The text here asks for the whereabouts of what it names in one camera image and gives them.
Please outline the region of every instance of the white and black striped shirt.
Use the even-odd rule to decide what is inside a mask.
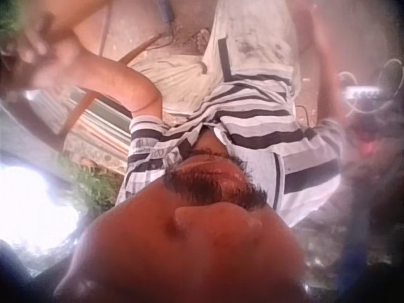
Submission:
[[[340,182],[343,130],[331,119],[315,128],[295,122],[291,74],[254,70],[235,74],[206,98],[186,123],[169,127],[136,117],[128,171],[117,203],[130,198],[182,160],[208,127],[230,155],[247,162],[268,204],[293,226],[332,195]]]

